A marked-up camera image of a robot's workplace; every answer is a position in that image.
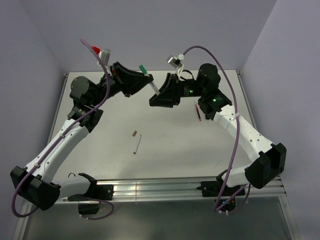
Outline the aluminium rail frame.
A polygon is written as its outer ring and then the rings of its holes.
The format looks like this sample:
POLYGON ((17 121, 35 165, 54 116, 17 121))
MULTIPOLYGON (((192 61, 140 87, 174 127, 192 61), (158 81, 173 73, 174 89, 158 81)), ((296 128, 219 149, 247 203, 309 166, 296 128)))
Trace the aluminium rail frame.
POLYGON ((239 211, 227 216, 215 212, 214 198, 202 197, 197 187, 228 167, 234 138, 203 115, 199 121, 195 98, 184 98, 175 108, 149 107, 153 94, 146 86, 130 98, 111 98, 97 127, 55 175, 67 182, 84 172, 98 185, 113 185, 113 214, 85 220, 78 202, 63 197, 49 210, 20 219, 14 239, 301 238, 280 177, 262 189, 247 188, 246 203, 237 197, 239 211))

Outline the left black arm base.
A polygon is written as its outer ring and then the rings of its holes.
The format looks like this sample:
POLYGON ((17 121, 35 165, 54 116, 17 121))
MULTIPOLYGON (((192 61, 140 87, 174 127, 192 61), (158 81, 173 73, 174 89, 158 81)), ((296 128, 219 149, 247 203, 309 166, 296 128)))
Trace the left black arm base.
POLYGON ((102 218, 109 217, 115 209, 115 206, 111 203, 114 194, 114 186, 112 184, 97 184, 88 193, 76 194, 69 196, 67 200, 69 202, 84 202, 93 201, 96 203, 79 203, 78 213, 81 217, 86 217, 89 220, 100 220, 102 218), (101 209, 102 204, 107 204, 111 207, 110 211, 105 216, 92 217, 96 215, 101 209))

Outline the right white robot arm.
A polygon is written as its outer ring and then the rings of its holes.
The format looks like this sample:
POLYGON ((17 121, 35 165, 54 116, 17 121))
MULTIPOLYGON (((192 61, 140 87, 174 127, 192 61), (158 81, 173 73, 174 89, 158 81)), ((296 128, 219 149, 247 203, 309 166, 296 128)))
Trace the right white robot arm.
POLYGON ((149 105, 173 108, 181 98, 198 97, 197 104, 207 119, 218 123, 232 137, 239 134, 238 143, 251 161, 224 173, 216 183, 217 191, 227 195, 235 186, 246 184, 262 189, 284 171, 287 149, 282 143, 274 144, 265 138, 236 113, 231 100, 219 90, 220 81, 217 67, 210 63, 200 66, 196 79, 179 80, 176 74, 168 73, 149 105))

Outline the white brown-tip pen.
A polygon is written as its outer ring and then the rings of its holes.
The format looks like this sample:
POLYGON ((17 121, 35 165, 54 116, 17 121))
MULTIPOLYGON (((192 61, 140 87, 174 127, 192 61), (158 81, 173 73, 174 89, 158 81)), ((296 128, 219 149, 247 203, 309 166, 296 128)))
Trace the white brown-tip pen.
POLYGON ((140 134, 139 137, 138 137, 138 140, 137 140, 137 142, 136 142, 134 151, 133 151, 133 154, 134 154, 134 155, 136 155, 137 152, 138 152, 138 149, 139 149, 139 146, 140 146, 140 143, 141 143, 141 139, 142 139, 142 135, 140 134))

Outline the red pink pen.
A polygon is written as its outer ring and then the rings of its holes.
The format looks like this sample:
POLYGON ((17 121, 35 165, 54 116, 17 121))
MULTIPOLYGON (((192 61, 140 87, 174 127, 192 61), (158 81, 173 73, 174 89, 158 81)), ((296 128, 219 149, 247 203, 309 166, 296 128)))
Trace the red pink pen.
POLYGON ((196 109, 198 120, 201 122, 202 118, 201 118, 201 115, 200 115, 198 104, 195 104, 195 109, 196 109))

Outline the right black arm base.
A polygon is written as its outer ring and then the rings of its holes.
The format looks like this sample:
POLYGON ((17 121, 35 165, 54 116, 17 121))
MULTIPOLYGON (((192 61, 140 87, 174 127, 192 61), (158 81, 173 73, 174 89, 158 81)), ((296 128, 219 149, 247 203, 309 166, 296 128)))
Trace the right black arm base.
MULTIPOLYGON (((221 180, 215 180, 215 181, 202 181, 200 183, 200 186, 198 186, 196 189, 201 191, 202 197, 217 197, 220 193, 221 187, 222 187, 222 181, 221 180)), ((232 194, 234 194, 236 191, 238 191, 241 188, 240 185, 234 186, 234 187, 228 187, 226 186, 223 190, 222 197, 229 198, 232 194)), ((218 207, 222 205, 226 199, 221 199, 219 201, 218 207)), ((221 210, 222 211, 233 211, 236 208, 236 197, 232 198, 226 205, 224 205, 221 210)))

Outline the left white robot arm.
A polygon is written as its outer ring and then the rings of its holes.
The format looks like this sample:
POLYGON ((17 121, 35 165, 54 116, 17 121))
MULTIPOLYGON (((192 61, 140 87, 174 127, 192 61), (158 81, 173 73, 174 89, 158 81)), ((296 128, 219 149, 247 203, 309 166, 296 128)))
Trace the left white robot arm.
POLYGON ((34 160, 23 168, 16 166, 10 173, 15 187, 11 209, 15 209, 17 196, 42 211, 65 197, 95 198, 98 187, 94 177, 79 173, 71 180, 59 182, 54 179, 56 172, 78 143, 98 125, 103 115, 100 106, 108 98, 118 93, 129 98, 153 80, 153 76, 145 69, 139 72, 129 70, 119 62, 107 70, 99 83, 85 76, 74 78, 69 94, 73 107, 57 135, 34 160))

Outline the white green-tip pen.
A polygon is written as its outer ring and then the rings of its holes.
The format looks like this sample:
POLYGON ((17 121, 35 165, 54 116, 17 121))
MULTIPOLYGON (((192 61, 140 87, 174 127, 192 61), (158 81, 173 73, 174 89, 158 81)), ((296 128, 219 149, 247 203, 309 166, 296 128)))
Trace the white green-tip pen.
MULTIPOLYGON (((142 72, 146 77, 150 77, 151 75, 147 72, 147 71, 143 71, 142 72)), ((152 87, 153 91, 155 92, 155 94, 158 96, 160 94, 160 91, 158 90, 157 86, 154 84, 153 81, 151 81, 150 86, 152 87)))

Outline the green pen cap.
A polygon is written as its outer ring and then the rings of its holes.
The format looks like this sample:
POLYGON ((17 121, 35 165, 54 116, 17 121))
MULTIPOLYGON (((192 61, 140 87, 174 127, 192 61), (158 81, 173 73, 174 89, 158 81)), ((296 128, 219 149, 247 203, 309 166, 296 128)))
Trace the green pen cap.
POLYGON ((138 67, 139 67, 139 69, 140 69, 140 71, 142 72, 143 75, 145 75, 145 76, 149 75, 148 71, 146 70, 146 68, 142 64, 140 64, 138 67))

